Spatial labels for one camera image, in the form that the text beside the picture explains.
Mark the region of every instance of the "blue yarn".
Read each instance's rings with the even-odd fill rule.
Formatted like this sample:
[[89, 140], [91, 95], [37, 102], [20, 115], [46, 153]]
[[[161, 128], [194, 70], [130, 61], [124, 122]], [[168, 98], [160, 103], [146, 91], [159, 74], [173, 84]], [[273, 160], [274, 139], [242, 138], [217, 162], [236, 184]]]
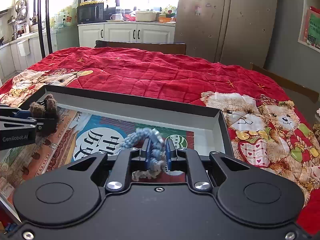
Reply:
[[[144, 141], [146, 138], [151, 138], [154, 133], [150, 128], [137, 128], [136, 132], [129, 134], [122, 143], [119, 145], [120, 152], [123, 149], [129, 149], [134, 147], [138, 142]], [[160, 166], [165, 166], [164, 159], [164, 145], [161, 144], [159, 141], [154, 142], [152, 144], [152, 152], [151, 152], [151, 159], [150, 159], [150, 170], [157, 171], [159, 170]]]

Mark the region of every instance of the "red quilt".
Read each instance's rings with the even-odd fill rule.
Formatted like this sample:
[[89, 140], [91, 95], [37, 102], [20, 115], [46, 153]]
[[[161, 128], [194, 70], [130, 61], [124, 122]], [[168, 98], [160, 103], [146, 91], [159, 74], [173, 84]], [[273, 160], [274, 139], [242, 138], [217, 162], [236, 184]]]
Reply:
[[138, 49], [64, 49], [0, 88], [19, 106], [44, 84], [173, 100], [223, 110], [235, 157], [294, 181], [305, 195], [298, 223], [319, 229], [320, 146], [303, 116], [270, 78], [239, 66]]

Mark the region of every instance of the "chair backrest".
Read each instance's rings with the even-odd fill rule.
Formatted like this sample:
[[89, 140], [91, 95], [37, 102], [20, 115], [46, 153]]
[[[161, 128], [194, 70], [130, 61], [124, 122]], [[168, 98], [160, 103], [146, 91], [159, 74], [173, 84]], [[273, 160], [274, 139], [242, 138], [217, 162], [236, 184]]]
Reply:
[[251, 63], [251, 70], [257, 71], [272, 78], [280, 87], [284, 89], [285, 93], [289, 98], [291, 98], [295, 104], [295, 107], [303, 114], [305, 119], [311, 125], [314, 124], [316, 110], [320, 106], [320, 102], [318, 102], [318, 92], [271, 73], [253, 63]]
[[184, 43], [140, 43], [140, 42], [119, 42], [119, 41], [96, 41], [95, 48], [130, 48], [147, 51], [157, 51], [163, 54], [186, 54], [187, 46]]

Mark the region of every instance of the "green circular logo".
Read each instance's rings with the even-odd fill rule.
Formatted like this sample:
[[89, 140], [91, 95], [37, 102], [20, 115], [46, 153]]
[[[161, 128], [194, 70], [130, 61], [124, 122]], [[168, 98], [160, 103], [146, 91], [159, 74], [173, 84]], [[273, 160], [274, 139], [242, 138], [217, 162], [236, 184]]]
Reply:
[[186, 148], [188, 146], [188, 142], [187, 140], [181, 136], [181, 135], [178, 135], [178, 134], [172, 134], [170, 136], [168, 136], [166, 138], [166, 140], [170, 138], [174, 144], [174, 147], [176, 149], [180, 149], [180, 148]]

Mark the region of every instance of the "screw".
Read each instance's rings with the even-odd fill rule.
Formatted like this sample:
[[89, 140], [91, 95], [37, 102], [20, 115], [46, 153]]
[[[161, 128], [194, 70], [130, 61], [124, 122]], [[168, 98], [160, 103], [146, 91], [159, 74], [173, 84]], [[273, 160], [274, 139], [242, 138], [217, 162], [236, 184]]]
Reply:
[[25, 240], [32, 240], [33, 238], [34, 238], [34, 235], [33, 235], [33, 233], [31, 233], [31, 232], [24, 232], [23, 234], [22, 234], [22, 236], [23, 236], [23, 238], [25, 239]]
[[294, 240], [296, 238], [296, 234], [294, 232], [289, 232], [285, 235], [285, 240]]
[[164, 188], [163, 187], [156, 187], [155, 191], [156, 192], [164, 192]]
[[200, 190], [206, 190], [210, 187], [210, 184], [205, 181], [199, 181], [195, 183], [195, 188], [200, 189]]
[[119, 181], [110, 181], [108, 184], [107, 184], [107, 187], [109, 189], [120, 189], [122, 188], [122, 183], [119, 182]]

